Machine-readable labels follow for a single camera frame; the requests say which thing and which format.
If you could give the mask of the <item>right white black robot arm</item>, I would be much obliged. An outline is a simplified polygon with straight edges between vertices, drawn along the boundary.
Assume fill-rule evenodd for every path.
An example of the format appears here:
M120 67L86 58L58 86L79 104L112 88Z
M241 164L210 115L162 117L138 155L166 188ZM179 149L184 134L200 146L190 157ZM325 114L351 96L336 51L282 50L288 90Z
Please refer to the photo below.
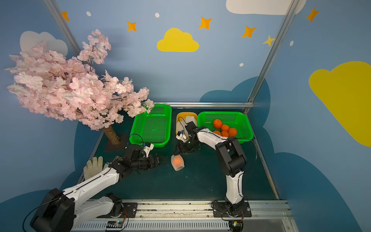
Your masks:
M176 145L174 155L192 153L197 145L206 144L216 151L220 168L226 176L225 202L211 203L214 217L251 217L251 208L242 188L247 159L238 139L218 135L205 126L196 127L193 122L186 123L183 127L176 134L180 142Z

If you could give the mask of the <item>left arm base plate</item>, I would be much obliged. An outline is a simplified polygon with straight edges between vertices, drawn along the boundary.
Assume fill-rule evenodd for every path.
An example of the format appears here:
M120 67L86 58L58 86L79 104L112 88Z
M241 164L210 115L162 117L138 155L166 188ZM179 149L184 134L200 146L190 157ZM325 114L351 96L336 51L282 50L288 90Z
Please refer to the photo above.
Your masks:
M116 210L116 218L135 218L138 204L134 202L122 202L118 205Z

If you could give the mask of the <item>netted orange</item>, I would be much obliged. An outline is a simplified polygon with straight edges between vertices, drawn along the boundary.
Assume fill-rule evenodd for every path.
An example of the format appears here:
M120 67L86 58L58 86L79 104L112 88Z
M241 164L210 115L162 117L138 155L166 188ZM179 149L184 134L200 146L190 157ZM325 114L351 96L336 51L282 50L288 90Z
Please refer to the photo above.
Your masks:
M171 164L175 171L180 171L185 167L185 163L181 155L172 155Z

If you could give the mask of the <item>peeled bare orange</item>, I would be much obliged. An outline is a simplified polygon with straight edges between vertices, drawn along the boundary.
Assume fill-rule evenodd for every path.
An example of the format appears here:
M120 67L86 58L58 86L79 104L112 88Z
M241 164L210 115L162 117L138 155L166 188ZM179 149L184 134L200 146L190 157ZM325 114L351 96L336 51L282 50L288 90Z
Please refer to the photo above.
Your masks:
M223 123L222 123L221 120L219 120L219 119L215 119L215 120L213 121L213 127L214 127L214 128L216 128L216 129L221 129L222 126L223 126Z

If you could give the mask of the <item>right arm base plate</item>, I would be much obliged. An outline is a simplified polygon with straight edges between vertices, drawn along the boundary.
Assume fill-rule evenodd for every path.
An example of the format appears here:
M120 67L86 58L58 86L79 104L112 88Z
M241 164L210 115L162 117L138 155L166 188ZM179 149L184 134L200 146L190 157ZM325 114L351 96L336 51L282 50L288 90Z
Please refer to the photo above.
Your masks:
M242 218L252 217L251 208L248 202L241 201L237 204L229 202L212 201L211 208L215 218Z

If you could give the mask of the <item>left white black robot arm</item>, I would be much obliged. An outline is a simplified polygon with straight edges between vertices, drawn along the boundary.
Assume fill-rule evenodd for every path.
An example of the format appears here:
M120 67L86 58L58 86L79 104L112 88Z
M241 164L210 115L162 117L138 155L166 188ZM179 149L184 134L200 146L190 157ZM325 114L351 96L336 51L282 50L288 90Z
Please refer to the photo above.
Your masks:
M64 190L49 191L34 211L30 226L37 232L69 232L93 218L109 215L121 204L113 195L92 201L91 197L128 177L133 171L150 170L166 159L151 153L151 146L130 145L125 154L115 159L93 177Z

